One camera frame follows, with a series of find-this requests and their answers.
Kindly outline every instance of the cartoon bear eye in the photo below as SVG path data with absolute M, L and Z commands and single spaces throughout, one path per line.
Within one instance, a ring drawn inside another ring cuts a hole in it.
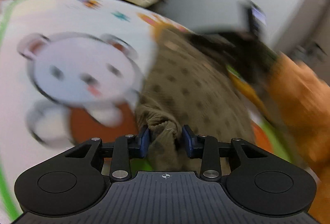
M 54 76 L 56 79 L 62 81 L 64 79 L 64 74 L 63 72 L 55 66 L 51 66 L 50 68 L 52 76 Z
M 123 75 L 121 74 L 121 72 L 120 72 L 118 69 L 116 69 L 114 66 L 108 64 L 108 65 L 107 65 L 107 68 L 108 68 L 108 70 L 109 70 L 111 73 L 113 73 L 113 74 L 116 75 L 117 77 L 122 77 L 122 76 L 123 76 Z

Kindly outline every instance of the cartoon bear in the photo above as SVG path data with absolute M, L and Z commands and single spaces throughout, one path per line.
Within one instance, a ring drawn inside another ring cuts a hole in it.
M 69 141 L 111 142 L 138 133 L 131 107 L 143 76 L 132 60 L 136 51 L 123 40 L 109 34 L 31 34 L 18 52 L 29 60 L 28 75 L 48 99 L 27 115 L 35 139 L 67 147 Z

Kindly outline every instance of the brown polka dot garment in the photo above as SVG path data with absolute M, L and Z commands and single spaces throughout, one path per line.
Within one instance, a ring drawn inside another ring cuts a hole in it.
M 220 142 L 241 137 L 254 142 L 250 118 L 226 76 L 215 63 L 189 44 L 178 31 L 164 29 L 158 56 L 146 79 L 136 119 L 153 135 L 148 160 L 155 170 L 199 172 L 201 160 L 190 160 L 180 146 L 181 129 L 188 124 L 195 134 Z M 222 161 L 223 174 L 230 172 Z

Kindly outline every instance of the crosshair symbol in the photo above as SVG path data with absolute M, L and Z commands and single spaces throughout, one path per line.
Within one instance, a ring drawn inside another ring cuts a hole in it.
M 163 177 L 165 179 L 168 179 L 168 178 L 170 178 L 170 175 L 169 174 L 164 174 L 164 175 L 161 175 L 161 177 Z

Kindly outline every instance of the cartoon animal ear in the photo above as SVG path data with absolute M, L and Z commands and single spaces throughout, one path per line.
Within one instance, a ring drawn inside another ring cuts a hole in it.
M 39 33 L 24 37 L 17 46 L 17 51 L 24 57 L 34 60 L 38 53 L 49 43 L 49 39 Z
M 101 36 L 101 40 L 112 45 L 119 51 L 123 52 L 126 57 L 130 59 L 135 59 L 138 56 L 138 53 L 136 50 L 131 47 L 129 44 L 124 42 L 122 39 L 119 39 L 118 37 L 111 35 L 111 34 L 103 34 Z

